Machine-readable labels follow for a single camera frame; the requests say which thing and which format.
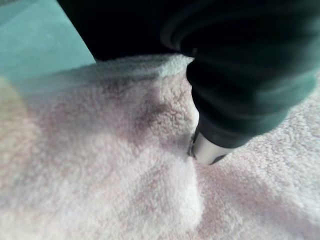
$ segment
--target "teal surface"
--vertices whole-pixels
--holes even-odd
[[[0,7],[0,75],[10,82],[94,63],[55,0],[18,0]]]

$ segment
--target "metal tip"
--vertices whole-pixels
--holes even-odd
[[[223,159],[233,150],[234,148],[224,148],[215,145],[207,140],[200,132],[196,132],[191,147],[191,155],[202,164],[212,165]]]

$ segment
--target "dark green object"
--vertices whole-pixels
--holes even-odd
[[[315,87],[320,1],[204,0],[162,29],[170,48],[194,57],[187,68],[212,143],[236,148],[269,132]]]
[[[97,59],[194,57],[198,129],[221,147],[274,129],[316,84],[319,0],[58,1]]]

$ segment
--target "plush texture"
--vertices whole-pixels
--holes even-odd
[[[189,61],[0,80],[0,239],[319,239],[319,87],[273,132],[204,166],[188,156]]]

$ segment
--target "silver cylinder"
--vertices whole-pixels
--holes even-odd
[[[200,132],[196,134],[191,152],[202,164],[212,165],[231,153],[234,148],[224,148],[207,140]]]

